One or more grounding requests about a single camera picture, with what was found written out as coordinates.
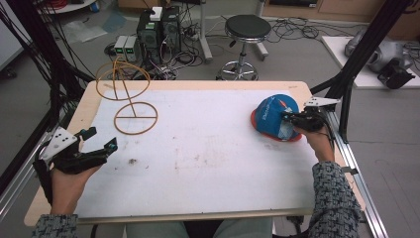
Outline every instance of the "cardboard box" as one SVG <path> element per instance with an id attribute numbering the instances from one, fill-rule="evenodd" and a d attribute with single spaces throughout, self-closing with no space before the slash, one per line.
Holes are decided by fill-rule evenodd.
<path id="1" fill-rule="evenodd" d="M 161 6 L 160 0 L 118 0 L 118 7 L 131 9 L 152 9 L 153 7 Z"/>
<path id="2" fill-rule="evenodd" d="M 420 1 L 414 1 L 409 6 L 392 29 L 388 36 L 395 41 L 414 41 L 420 37 Z"/>

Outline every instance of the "wire frame object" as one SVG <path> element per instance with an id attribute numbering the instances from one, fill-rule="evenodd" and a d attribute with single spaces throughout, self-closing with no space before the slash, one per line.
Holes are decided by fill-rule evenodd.
<path id="1" fill-rule="evenodd" d="M 103 70 L 106 66 L 109 66 L 110 64 L 112 64 L 112 68 L 104 71 L 103 73 L 99 75 L 100 71 Z M 126 70 L 133 70 L 133 69 L 137 70 L 142 75 L 144 75 L 147 83 L 142 88 L 140 88 L 139 93 L 136 92 L 134 95 L 131 95 L 129 92 L 127 83 L 126 83 L 126 80 L 129 79 L 126 73 Z M 105 93 L 99 90 L 99 81 L 104 80 L 104 78 L 108 77 L 109 75 L 112 76 L 112 89 L 114 90 L 114 97 L 105 96 Z M 116 80 L 122 81 L 122 84 L 124 86 L 124 91 L 125 91 L 124 95 L 121 95 L 121 93 L 118 93 L 116 82 L 115 82 Z M 103 64 L 97 70 L 96 91 L 101 97 L 108 100 L 112 100 L 112 101 L 125 101 L 125 100 L 129 101 L 129 104 L 125 105 L 120 110 L 118 110 L 116 115 L 114 116 L 114 126 L 119 132 L 126 135 L 140 135 L 151 130 L 154 127 L 154 125 L 157 123 L 158 111 L 153 105 L 149 104 L 148 102 L 133 102 L 133 99 L 135 97 L 140 96 L 142 93 L 144 93 L 149 88 L 150 84 L 151 84 L 151 77 L 144 69 L 138 66 L 135 66 L 131 63 L 128 63 L 126 61 L 119 61 L 118 58 L 116 58 L 112 62 Z M 120 124 L 121 121 L 127 121 L 127 120 L 136 121 L 136 123 L 129 123 L 129 125 L 143 125 L 143 127 L 136 131 L 129 131 L 128 128 L 123 128 Z"/>

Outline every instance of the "patterned sleeve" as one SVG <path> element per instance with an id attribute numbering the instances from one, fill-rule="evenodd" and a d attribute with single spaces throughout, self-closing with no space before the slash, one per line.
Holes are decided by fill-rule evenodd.
<path id="1" fill-rule="evenodd" d="M 309 237 L 359 237 L 359 205 L 340 166 L 322 162 L 312 168 L 315 208 Z"/>
<path id="2" fill-rule="evenodd" d="M 70 238 L 76 235 L 77 215 L 42 215 L 32 238 Z"/>

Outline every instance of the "chair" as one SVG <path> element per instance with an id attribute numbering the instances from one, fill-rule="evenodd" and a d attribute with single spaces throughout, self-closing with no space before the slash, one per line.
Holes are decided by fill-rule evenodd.
<path id="1" fill-rule="evenodd" d="M 218 80 L 258 80 L 257 70 L 248 62 L 245 62 L 247 45 L 257 44 L 267 39 L 271 31 L 268 21 L 256 15 L 238 15 L 228 19 L 225 25 L 226 34 L 234 39 L 230 44 L 232 47 L 236 42 L 242 42 L 242 51 L 239 59 L 226 63 L 218 72 Z"/>

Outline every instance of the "gray floor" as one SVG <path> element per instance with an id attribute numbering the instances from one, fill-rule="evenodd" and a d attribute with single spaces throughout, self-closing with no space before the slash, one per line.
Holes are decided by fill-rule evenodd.
<path id="1" fill-rule="evenodd" d="M 110 11 L 93 14 L 82 10 L 64 14 L 62 19 L 70 22 L 89 18 L 86 25 L 91 27 L 102 26 L 109 16 Z M 221 20 L 209 21 L 209 26 Z M 103 63 L 109 62 L 103 53 L 104 48 L 120 35 L 135 34 L 136 27 L 135 21 L 127 21 L 123 28 L 113 33 L 71 46 L 94 72 Z M 223 29 L 223 24 L 215 28 L 220 29 Z M 346 31 L 355 33 L 357 29 Z M 230 49 L 229 39 L 209 38 L 208 41 L 213 61 L 182 69 L 179 80 L 214 80 L 218 69 L 239 55 L 240 46 Z M 312 87 L 340 70 L 327 49 L 314 40 L 282 40 L 264 45 L 269 52 L 265 61 L 260 61 L 253 52 L 248 55 L 248 61 L 260 72 L 260 80 L 298 80 Z M 22 55 L 12 66 L 18 77 L 0 80 L 1 173 L 49 108 L 49 88 L 31 60 Z M 420 233 L 419 101 L 418 89 L 353 91 L 348 127 L 350 145 L 389 237 L 416 237 Z M 38 181 L 32 178 L 0 224 L 2 237 L 30 235 L 32 228 L 26 227 L 23 219 L 37 189 Z M 123 227 L 123 224 L 100 226 L 98 237 L 121 237 Z M 281 217 L 275 219 L 275 227 L 278 234 L 293 234 L 290 223 Z M 90 226 L 80 227 L 80 237 L 89 237 L 90 229 Z M 360 233 L 362 237 L 370 237 L 365 226 L 361 227 Z"/>

